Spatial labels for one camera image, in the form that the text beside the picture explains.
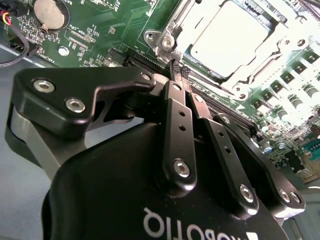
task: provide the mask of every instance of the capacitor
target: capacitor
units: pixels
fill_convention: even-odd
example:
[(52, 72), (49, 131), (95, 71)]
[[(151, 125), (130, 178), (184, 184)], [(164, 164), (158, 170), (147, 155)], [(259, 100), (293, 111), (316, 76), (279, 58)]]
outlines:
[(262, 132), (267, 133), (269, 131), (269, 127), (265, 121), (259, 122), (259, 127)]
[(258, 145), (258, 143), (256, 143), (252, 138), (250, 138), (251, 142), (257, 147), (259, 148), (260, 146)]
[(300, 98), (292, 99), (291, 103), (297, 111), (303, 111), (306, 109), (306, 105)]
[(279, 118), (280, 118), (282, 121), (284, 121), (284, 122), (289, 122), (289, 114), (287, 113), (286, 110), (281, 109), (281, 110), (279, 110), (276, 114), (279, 116)]
[(276, 162), (274, 166), (279, 170), (281, 169), (281, 163), (279, 162)]
[(269, 154), (272, 152), (272, 147), (270, 146), (270, 142), (266, 141), (261, 145), (263, 152)]
[(317, 139), (320, 139), (320, 127), (313, 125), (310, 127), (310, 130)]
[(315, 87), (307, 88), (305, 92), (312, 100), (320, 100), (320, 92)]
[(285, 159), (281, 159), (280, 163), (281, 163), (282, 167), (288, 166), (288, 162)]
[(279, 149), (285, 149), (286, 148), (286, 144), (284, 142), (280, 142), (278, 148)]

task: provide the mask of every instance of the mounting hole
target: mounting hole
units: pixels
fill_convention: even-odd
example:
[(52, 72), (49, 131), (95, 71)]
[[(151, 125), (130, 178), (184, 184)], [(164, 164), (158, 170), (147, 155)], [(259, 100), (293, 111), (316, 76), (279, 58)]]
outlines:
[(49, 89), (49, 85), (47, 85), (47, 84), (39, 84), (40, 85), (40, 88), (42, 88), (42, 89)]
[(185, 117), (185, 113), (183, 111), (179, 111), (179, 114), (182, 116), (182, 117)]
[(224, 150), (228, 153), (231, 154), (231, 150), (229, 148), (227, 148), (226, 146), (224, 147)]
[(240, 99), (245, 99), (246, 97), (247, 97), (247, 95), (245, 95), (245, 94), (240, 94), (240, 96), (239, 96)]
[(173, 84), (173, 88), (175, 88), (175, 89), (178, 90), (178, 91), (181, 91), (181, 90), (182, 90), (181, 87), (180, 87), (178, 84), (176, 84), (176, 83)]
[(305, 45), (305, 43), (306, 43), (306, 40), (300, 39), (296, 44), (298, 47), (302, 47), (303, 45)]
[(154, 37), (154, 35), (153, 35), (152, 33), (149, 33), (149, 34), (147, 35), (147, 38), (152, 42), (155, 37)]
[(183, 126), (183, 125), (179, 125), (179, 129), (180, 129), (181, 131), (183, 131), (183, 132), (184, 132), (185, 130), (187, 130), (186, 127)]
[(71, 106), (72, 106), (72, 107), (75, 107), (75, 108), (80, 108), (80, 104), (77, 103), (77, 102), (72, 102), (72, 103), (71, 103)]
[(151, 80), (151, 77), (148, 75), (148, 74), (145, 74), (145, 73), (141, 73), (141, 77), (144, 78), (145, 80), (147, 81), (150, 81)]

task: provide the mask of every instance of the green circuit board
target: green circuit board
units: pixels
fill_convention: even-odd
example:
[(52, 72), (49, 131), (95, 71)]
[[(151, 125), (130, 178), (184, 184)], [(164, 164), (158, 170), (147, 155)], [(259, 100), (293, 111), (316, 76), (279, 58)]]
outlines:
[[(64, 2), (70, 21), (63, 30), (44, 33), (36, 26), (32, 11), (12, 21), (20, 25), (31, 43), (41, 46), (40, 57), (58, 67), (76, 68), (102, 66), (111, 48), (121, 52), (133, 49), (156, 60), (142, 33), (147, 29), (161, 30), (179, 0)], [(67, 57), (59, 55), (60, 46), (69, 49)]]
[[(63, 68), (101, 67), (104, 66), (104, 62), (110, 56), (112, 49), (122, 53), (132, 50), (156, 65), (164, 67), (157, 61), (155, 54), (147, 46), (143, 33), (146, 30), (161, 31), (180, 0), (63, 1), (69, 10), (70, 21), (64, 29), (59, 31), (50, 34), (44, 33), (36, 25), (32, 10), (29, 10), (27, 15), (20, 18), (12, 18), (13, 24), (20, 26), (26, 38), (40, 47), (40, 50), (36, 53), (39, 57)], [(29, 3), (30, 9), (32, 9), (33, 0), (25, 0), (25, 2)], [(307, 12), (303, 7), (297, 8), (297, 11)], [(58, 50), (61, 46), (69, 49), (68, 56), (59, 54)], [(295, 72), (295, 68), (299, 64), (304, 64), (307, 67), (304, 69), (304, 73), (307, 72), (307, 74), (301, 78), (304, 85), (314, 86), (320, 90), (320, 60), (312, 64), (307, 63), (306, 61), (311, 55), (320, 55), (319, 43), (313, 42), (312, 45), (308, 45), (304, 49), (290, 53), (283, 64), (266, 76), (263, 82), (257, 82), (250, 86), (250, 95), (245, 101), (237, 101), (218, 95), (210, 86), (193, 79), (190, 79), (190, 81), (203, 94), (244, 119), (256, 124), (259, 124), (262, 120), (266, 121), (270, 131), (264, 134), (270, 139), (270, 145), (273, 147), (269, 156), (275, 162), (279, 162), (284, 158), (284, 154), (291, 150), (295, 150), (299, 155), (305, 154), (304, 146), (315, 141), (315, 137), (310, 132), (310, 126), (320, 127), (318, 113), (320, 104), (313, 104), (306, 98), (306, 101), (309, 101), (313, 107), (305, 113), (291, 112), (297, 118), (295, 122), (280, 120), (276, 114), (278, 107), (274, 107), (268, 113), (261, 115), (254, 104), (256, 101), (263, 99), (267, 91), (272, 91), (271, 86), (275, 82), (284, 85), (292, 95), (303, 95), (302, 89), (292, 88), (282, 79), (283, 74)], [(188, 53), (184, 55), (183, 60), (206, 77), (212, 77), (208, 69), (190, 60)], [(281, 105), (283, 99), (281, 96), (277, 97)], [(303, 118), (305, 115), (314, 117), (308, 120), (299, 120), (299, 117)], [(279, 146), (282, 143), (285, 143), (285, 148), (280, 149)]]

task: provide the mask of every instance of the motherboard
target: motherboard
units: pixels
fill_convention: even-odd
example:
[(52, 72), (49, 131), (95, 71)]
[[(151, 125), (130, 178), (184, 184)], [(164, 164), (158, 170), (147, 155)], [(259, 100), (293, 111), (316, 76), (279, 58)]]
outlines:
[[(320, 177), (320, 9), (302, 0), (20, 0), (32, 54), (63, 68), (189, 69), (212, 114), (306, 182)], [(19, 43), (6, 27), (10, 47)]]

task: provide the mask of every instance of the electronic component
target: electronic component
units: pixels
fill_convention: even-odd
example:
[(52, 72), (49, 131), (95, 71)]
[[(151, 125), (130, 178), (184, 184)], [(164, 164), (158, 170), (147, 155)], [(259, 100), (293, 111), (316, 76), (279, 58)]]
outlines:
[(150, 4), (151, 6), (157, 2), (157, 0), (144, 0), (144, 1)]
[(0, 68), (5, 68), (20, 62), (29, 53), (30, 45), (28, 40), (24, 36), (24, 34), (21, 32), (20, 27), (15, 26), (12, 23), (12, 20), (10, 19), (10, 13), (2, 10), (0, 14), (1, 14), (2, 21), (4, 22), (6, 27), (9, 28), (9, 30), (12, 33), (14, 33), (16, 37), (19, 38), (21, 40), (21, 43), (23, 44), (23, 46), (21, 46), (22, 51), (16, 58), (0, 63)]
[(305, 166), (301, 162), (300, 158), (296, 155), (296, 152), (294, 150), (291, 150), (290, 152), (286, 153), (284, 156), (294, 174), (305, 169)]
[(39, 27), (47, 32), (63, 29), (69, 23), (70, 14), (62, 0), (35, 0), (33, 11)]
[(123, 65), (125, 63), (125, 60), (128, 57), (127, 54), (125, 54), (123, 52), (119, 52), (114, 48), (110, 49), (108, 56), (112, 62), (120, 64), (120, 65)]
[(319, 59), (319, 55), (313, 52), (306, 60), (308, 63), (313, 64), (318, 59)]
[(292, 128), (290, 131), (289, 131), (289, 133), (290, 134), (292, 134), (292, 135), (295, 135), (295, 134), (297, 134), (299, 132), (299, 130), (297, 129), (297, 128)]
[(311, 153), (310, 161), (320, 159), (320, 139), (314, 140), (304, 146), (307, 152)]
[(313, 125), (310, 127), (310, 130), (316, 139), (320, 139), (320, 127)]
[(302, 87), (302, 85), (303, 85), (301, 79), (295, 78), (295, 77), (294, 77), (293, 79), (290, 78), (290, 80), (287, 82), (287, 84), (288, 84), (292, 89), (297, 89), (297, 90), (301, 89), (301, 87)]
[(271, 109), (264, 102), (260, 100), (255, 102), (254, 108), (260, 113), (262, 113), (263, 115), (271, 111)]
[[(120, 56), (117, 56), (115, 54), (114, 57), (119, 59), (119, 62), (121, 62), (122, 58), (124, 58), (125, 55), (121, 52), (119, 54)], [(130, 49), (126, 52), (126, 59), (123, 63), (123, 66), (138, 66), (148, 70), (150, 73), (153, 74), (158, 73), (167, 77), (170, 76), (168, 68), (164, 69), (160, 65), (154, 64), (154, 62), (152, 62), (150, 59)]]
[(284, 86), (282, 86), (280, 83), (275, 84), (271, 88), (276, 94), (278, 94), (279, 96), (281, 96), (283, 98), (287, 98), (288, 95), (290, 94), (290, 92)]
[(280, 142), (278, 148), (279, 149), (285, 149), (286, 148), (286, 144), (284, 142)]
[(295, 79), (295, 77), (292, 76), (290, 73), (285, 73), (281, 75), (281, 78), (284, 80), (286, 84), (289, 84), (293, 79)]
[(301, 0), (299, 4), (304, 7), (315, 19), (320, 21), (320, 4), (315, 0)]
[(308, 94), (308, 96), (312, 100), (314, 100), (314, 101), (318, 100), (320, 102), (320, 92), (318, 91), (318, 89), (316, 89), (315, 87), (312, 86), (310, 88), (307, 88), (305, 90), (305, 92), (306, 92), (306, 94)]
[(302, 63), (300, 63), (298, 66), (295, 67), (295, 71), (297, 74), (301, 74), (304, 70), (306, 70), (307, 67), (305, 65), (303, 65)]
[(280, 170), (281, 167), (282, 167), (280, 162), (276, 162), (274, 166), (275, 166), (277, 169), (279, 169), (279, 170)]
[(0, 0), (0, 11), (5, 11), (10, 16), (21, 17), (27, 13), (28, 7), (18, 0)]
[(304, 139), (301, 137), (296, 138), (295, 140), (293, 140), (297, 145), (302, 144), (304, 142)]
[(289, 122), (290, 116), (286, 110), (280, 109), (276, 112), (276, 114), (282, 121)]
[[(25, 49), (25, 46), (21, 39), (19, 37), (15, 37), (11, 40), (9, 40), (9, 47), (11, 49), (14, 49), (20, 53), (22, 53)], [(33, 56), (38, 53), (40, 47), (38, 45), (35, 45), (33, 43), (29, 42), (29, 51), (27, 53), (27, 56)]]
[(268, 92), (266, 93), (264, 96), (263, 96), (263, 99), (268, 103), (270, 104), (271, 106), (275, 107), (277, 105), (280, 104), (280, 101), (278, 98), (276, 98), (275, 96), (273, 96), (273, 94), (271, 92)]
[(308, 121), (309, 122), (314, 122), (314, 121), (316, 121), (318, 118), (316, 117), (316, 116), (314, 116), (314, 115), (312, 115), (312, 116), (310, 116), (310, 117), (308, 117)]
[(286, 159), (281, 159), (280, 163), (281, 163), (282, 167), (285, 167), (288, 165), (288, 162)]
[(297, 111), (303, 111), (306, 109), (306, 105), (300, 98), (292, 99), (291, 103)]
[(269, 127), (268, 127), (266, 121), (259, 122), (259, 127), (260, 127), (261, 131), (264, 133), (269, 131)]
[(261, 148), (265, 154), (269, 154), (272, 152), (272, 147), (269, 141), (265, 141), (264, 143), (262, 143)]
[[(237, 21), (230, 21), (230, 16), (237, 16)], [(252, 61), (267, 36), (268, 30), (252, 15), (227, 1), (191, 48), (191, 56), (226, 78)]]

